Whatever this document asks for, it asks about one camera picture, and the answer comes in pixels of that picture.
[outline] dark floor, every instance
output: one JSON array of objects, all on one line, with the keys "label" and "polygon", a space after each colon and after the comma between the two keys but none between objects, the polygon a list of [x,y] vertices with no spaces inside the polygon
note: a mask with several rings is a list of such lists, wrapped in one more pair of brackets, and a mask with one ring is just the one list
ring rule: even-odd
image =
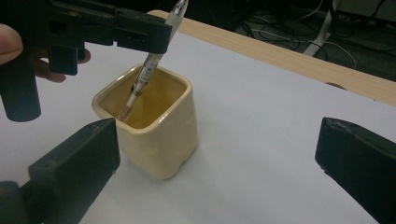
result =
[{"label": "dark floor", "polygon": [[[324,11],[313,12],[314,9],[291,7],[281,21],[267,5],[259,4],[235,32],[304,52],[318,36],[326,16]],[[396,27],[395,24],[383,26],[355,16],[338,15],[338,20],[332,22],[330,38],[315,57],[396,81]]]}]

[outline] black cable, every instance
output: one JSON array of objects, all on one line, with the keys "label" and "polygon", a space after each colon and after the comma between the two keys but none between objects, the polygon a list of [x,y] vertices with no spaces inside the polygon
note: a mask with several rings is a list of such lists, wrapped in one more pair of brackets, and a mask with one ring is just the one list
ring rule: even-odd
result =
[{"label": "black cable", "polygon": [[368,46],[365,46],[363,44],[358,44],[356,42],[349,41],[349,40],[346,40],[346,39],[343,39],[343,38],[340,38],[340,37],[337,37],[337,36],[334,36],[334,35],[331,35],[330,38],[334,39],[334,40],[337,40],[337,41],[339,41],[341,43],[348,44],[348,45],[353,46],[353,47],[357,47],[357,48],[361,48],[361,49],[367,49],[367,50],[371,50],[371,51],[374,51],[374,52],[387,53],[389,55],[394,55],[394,54],[391,54],[389,52],[396,50],[396,47],[390,48],[390,49],[374,49],[374,48],[370,48]]},{"label": "black cable", "polygon": [[324,56],[325,56],[325,59],[324,59],[323,61],[325,61],[325,62],[329,61],[329,54],[327,53],[327,51],[326,51],[325,48],[323,48],[321,45],[316,44],[316,43],[314,43],[314,42],[310,42],[310,43],[313,44],[313,45],[315,45],[315,46],[317,46],[320,50],[323,51]]},{"label": "black cable", "polygon": [[384,4],[384,2],[385,0],[381,0],[381,2],[378,3],[375,12],[370,16],[371,19],[376,16],[376,14],[378,13],[379,9],[382,7],[382,4]]}]

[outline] yellow cup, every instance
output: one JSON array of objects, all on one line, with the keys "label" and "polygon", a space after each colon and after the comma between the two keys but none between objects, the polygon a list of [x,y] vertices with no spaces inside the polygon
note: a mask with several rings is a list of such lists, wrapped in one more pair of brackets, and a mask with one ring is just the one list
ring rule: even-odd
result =
[{"label": "yellow cup", "polygon": [[[141,64],[99,91],[92,108],[101,119],[116,118],[126,104]],[[198,145],[192,85],[184,77],[157,67],[126,123],[117,120],[121,151],[149,175],[166,179]]]}]

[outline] cup rim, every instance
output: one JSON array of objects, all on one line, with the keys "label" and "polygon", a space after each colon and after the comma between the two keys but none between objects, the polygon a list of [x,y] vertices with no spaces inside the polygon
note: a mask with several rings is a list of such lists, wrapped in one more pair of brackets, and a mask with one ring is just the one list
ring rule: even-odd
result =
[{"label": "cup rim", "polygon": [[[130,77],[133,74],[133,72],[136,69],[140,69],[140,67],[142,65],[143,64],[140,63],[140,64],[137,64],[137,65],[133,66],[132,68],[128,69],[121,76],[117,77],[115,80],[113,80],[107,86],[105,86],[103,89],[101,89],[98,93],[96,93],[96,95],[92,99],[92,109],[97,114],[98,117],[100,117],[101,119],[114,118],[114,116],[112,116],[110,113],[108,113],[106,110],[104,110],[100,106],[100,104],[106,98],[106,96],[108,96],[107,93],[112,92],[112,90],[116,89],[119,85],[122,84],[123,80]],[[142,129],[136,129],[136,128],[133,128],[133,127],[127,125],[126,123],[120,121],[119,119],[115,118],[116,124],[119,128],[122,128],[123,130],[126,130],[128,132],[133,132],[135,134],[151,132],[152,130],[154,130],[154,128],[159,123],[161,123],[163,121],[164,118],[166,118],[165,115],[167,115],[167,114],[171,113],[173,110],[175,110],[176,106],[181,101],[183,101],[187,97],[187,95],[192,91],[191,82],[187,78],[185,78],[175,72],[172,72],[166,68],[163,68],[161,66],[157,66],[156,69],[162,70],[163,72],[165,72],[172,78],[183,83],[186,87],[186,90],[184,90],[184,92],[180,95],[180,97],[178,97],[158,118],[156,118],[153,122],[151,122],[150,125],[148,125],[147,127],[144,127]]]}]

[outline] cable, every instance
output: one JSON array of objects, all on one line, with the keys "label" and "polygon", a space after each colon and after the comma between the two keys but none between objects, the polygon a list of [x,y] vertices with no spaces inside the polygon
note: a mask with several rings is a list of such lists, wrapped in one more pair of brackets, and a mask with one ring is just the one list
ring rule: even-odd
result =
[{"label": "cable", "polygon": [[315,13],[320,9],[322,3],[323,3],[323,0],[320,0],[319,6],[317,7],[317,9],[315,9],[313,12],[309,13],[308,15],[305,15],[305,16],[301,17],[300,19],[298,19],[298,20],[296,20],[296,21],[292,21],[291,24],[293,24],[293,23],[295,23],[295,22],[297,22],[297,21],[300,21],[300,20],[302,20],[302,19],[304,19],[304,18],[310,17],[310,16],[312,16],[313,14],[315,14]]},{"label": "cable", "polygon": [[325,41],[325,42],[323,42],[323,44],[332,44],[332,45],[335,45],[336,47],[338,47],[339,49],[341,49],[343,52],[345,52],[345,53],[349,56],[349,58],[352,59],[352,61],[353,61],[353,63],[354,63],[353,69],[354,69],[354,70],[356,69],[356,67],[357,67],[356,60],[355,60],[355,58],[352,57],[352,55],[351,55],[346,49],[342,48],[341,46],[339,46],[339,45],[336,44],[336,43],[329,42],[329,41]]},{"label": "cable", "polygon": [[[278,38],[285,39],[285,40],[289,40],[289,41],[295,41],[295,40],[289,39],[289,38],[287,38],[287,37],[285,37],[285,36],[275,35],[275,34],[272,34],[272,33],[269,33],[269,32],[265,32],[265,31],[263,31],[263,30],[254,30],[254,29],[253,29],[252,31],[260,32],[260,33],[266,33],[266,34],[268,34],[268,35],[276,36],[276,37],[278,37]],[[313,44],[313,45],[318,46],[320,49],[323,50],[323,52],[325,52],[325,54],[326,54],[326,60],[325,60],[325,61],[328,61],[328,54],[327,54],[327,51],[324,50],[324,48],[323,48],[322,46],[318,45],[317,43],[314,43],[314,41],[311,41],[311,40],[299,40],[299,42],[309,42],[309,43],[311,43],[311,44]],[[346,53],[346,54],[349,56],[349,58],[353,61],[354,66],[353,66],[352,69],[356,69],[356,67],[357,67],[357,62],[356,62],[355,58],[354,58],[346,49],[342,48],[340,45],[338,45],[338,44],[336,44],[336,43],[329,42],[329,41],[320,42],[320,44],[331,44],[331,45],[335,45],[336,47],[338,47],[340,50],[342,50],[344,53]]]}]

